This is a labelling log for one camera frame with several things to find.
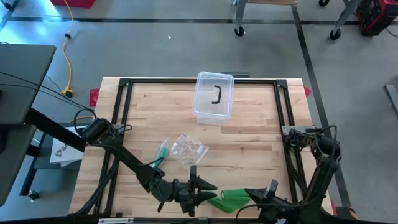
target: red object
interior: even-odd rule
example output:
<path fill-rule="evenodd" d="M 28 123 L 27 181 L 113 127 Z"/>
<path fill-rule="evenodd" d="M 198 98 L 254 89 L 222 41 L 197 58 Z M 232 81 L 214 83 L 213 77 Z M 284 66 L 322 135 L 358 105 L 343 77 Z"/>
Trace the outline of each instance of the red object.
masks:
<path fill-rule="evenodd" d="M 362 0 L 356 10 L 362 35 L 379 35 L 398 16 L 395 0 Z"/>
<path fill-rule="evenodd" d="M 98 100 L 98 95 L 100 94 L 100 89 L 92 89 L 90 90 L 90 106 L 96 106 L 97 105 L 97 100 Z"/>
<path fill-rule="evenodd" d="M 66 6 L 63 0 L 50 0 L 50 2 L 58 6 Z M 95 0 L 67 0 L 70 7 L 84 7 L 88 9 L 93 6 L 94 2 Z"/>
<path fill-rule="evenodd" d="M 333 214 L 337 215 L 335 202 L 332 199 L 330 199 L 330 203 L 331 203 L 331 209 L 333 210 Z"/>
<path fill-rule="evenodd" d="M 308 98 L 308 96 L 311 94 L 311 89 L 304 87 L 304 92 L 305 92 L 305 97 Z"/>

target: clear plastic container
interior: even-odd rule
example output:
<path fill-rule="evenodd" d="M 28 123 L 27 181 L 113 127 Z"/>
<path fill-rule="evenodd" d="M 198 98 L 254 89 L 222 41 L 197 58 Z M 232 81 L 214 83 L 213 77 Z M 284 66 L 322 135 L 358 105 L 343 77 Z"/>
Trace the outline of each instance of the clear plastic container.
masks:
<path fill-rule="evenodd" d="M 208 150 L 209 147 L 186 134 L 182 134 L 173 144 L 170 153 L 181 162 L 186 170 L 190 170 L 192 165 L 198 165 Z"/>
<path fill-rule="evenodd" d="M 232 75 L 200 72 L 195 86 L 192 113 L 199 123 L 221 126 L 231 117 L 233 93 Z"/>

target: caster wheel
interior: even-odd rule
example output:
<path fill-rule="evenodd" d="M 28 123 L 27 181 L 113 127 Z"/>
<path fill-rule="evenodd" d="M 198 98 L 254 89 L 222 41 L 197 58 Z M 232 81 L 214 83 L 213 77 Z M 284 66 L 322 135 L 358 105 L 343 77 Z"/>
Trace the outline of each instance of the caster wheel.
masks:
<path fill-rule="evenodd" d="M 39 193 L 37 193 L 37 192 L 34 191 L 34 190 L 30 190 L 30 191 L 29 191 L 29 194 L 27 194 L 26 197 L 29 197 L 29 198 L 30 198 L 30 202 L 33 202 L 34 200 L 40 198 L 40 197 L 39 197 Z"/>
<path fill-rule="evenodd" d="M 242 28 L 242 26 L 239 26 L 239 32 L 236 30 L 236 28 L 235 28 L 235 34 L 238 36 L 238 37 L 241 37 L 241 36 L 243 36 L 243 34 L 244 34 L 244 29 Z"/>
<path fill-rule="evenodd" d="M 4 7 L 6 9 L 12 9 L 12 6 L 9 3 L 4 3 Z"/>
<path fill-rule="evenodd" d="M 327 6 L 327 5 L 329 4 L 329 1 L 330 1 L 330 0 L 319 0 L 319 1 L 318 1 L 318 4 L 319 4 L 320 6 L 322 6 L 322 7 L 325 7 L 325 6 Z"/>
<path fill-rule="evenodd" d="M 337 40 L 337 39 L 340 38 L 340 36 L 341 36 L 341 31 L 340 30 L 338 30 L 335 35 L 333 35 L 333 30 L 330 31 L 330 39 Z"/>

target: black floor stripe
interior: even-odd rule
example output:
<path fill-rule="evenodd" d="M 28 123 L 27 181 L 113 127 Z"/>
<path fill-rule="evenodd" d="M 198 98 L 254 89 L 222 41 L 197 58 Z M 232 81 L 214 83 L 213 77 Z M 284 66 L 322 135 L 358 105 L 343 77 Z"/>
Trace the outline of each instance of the black floor stripe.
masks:
<path fill-rule="evenodd" d="M 9 21 L 28 22 L 70 22 L 70 18 L 64 17 L 22 17 L 11 16 Z M 78 22 L 107 22 L 107 23 L 174 23 L 174 24 L 234 24 L 234 19 L 118 19 L 118 18 L 74 18 Z M 336 21 L 300 21 L 302 25 L 334 25 Z M 243 24 L 296 24 L 296 21 L 289 19 L 244 19 Z M 359 25 L 359 21 L 346 21 L 344 25 Z"/>
<path fill-rule="evenodd" d="M 294 19 L 295 19 L 295 21 L 297 21 L 296 28 L 297 28 L 298 39 L 300 41 L 300 46 L 301 46 L 301 50 L 302 50 L 302 53 L 303 53 L 305 66 L 307 68 L 308 77 L 310 79 L 313 97 L 315 99 L 315 104 L 316 104 L 317 109 L 318 109 L 318 114 L 319 114 L 319 118 L 320 118 L 320 121 L 321 121 L 321 125 L 322 125 L 322 127 L 327 127 L 327 126 L 329 126 L 329 122 L 328 122 L 328 118 L 326 117 L 325 107 L 323 106 L 323 102 L 322 102 L 322 98 L 321 98 L 321 93 L 319 91 L 317 78 L 315 76 L 315 72 L 313 71 L 313 66 L 312 66 L 312 62 L 311 62 L 311 58 L 310 58 L 310 53 L 309 53 L 308 48 L 307 48 L 307 43 L 305 42 L 303 28 L 301 26 L 301 23 L 299 23 L 299 21 L 300 21 L 299 12 L 297 11 L 297 7 L 296 6 L 292 6 L 292 11 L 293 11 Z M 347 188 L 346 188 L 346 185 L 345 185 L 343 173 L 341 172 L 341 168 L 340 167 L 337 170 L 337 172 L 335 173 L 335 179 L 336 179 L 337 188 L 338 188 L 338 192 L 339 192 L 339 195 L 340 195 L 342 206 L 344 206 L 344 207 L 351 206 L 351 202 L 349 200 L 349 196 L 348 196 Z"/>
<path fill-rule="evenodd" d="M 11 6 L 12 9 L 8 10 L 6 15 L 3 16 L 2 21 L 0 22 L 0 32 L 3 30 L 3 28 L 6 26 L 7 22 L 12 17 L 12 13 L 14 12 L 14 9 L 17 7 L 18 3 L 19 3 L 19 0 L 15 0 Z"/>

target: black handle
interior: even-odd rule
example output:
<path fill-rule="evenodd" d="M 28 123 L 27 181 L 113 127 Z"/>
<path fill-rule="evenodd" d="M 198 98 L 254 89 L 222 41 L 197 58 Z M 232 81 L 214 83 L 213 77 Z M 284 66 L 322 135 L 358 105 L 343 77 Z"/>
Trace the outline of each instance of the black handle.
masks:
<path fill-rule="evenodd" d="M 218 104 L 221 100 L 221 87 L 218 85 L 214 85 L 214 87 L 218 89 L 218 100 L 216 102 L 212 101 L 211 104 Z"/>

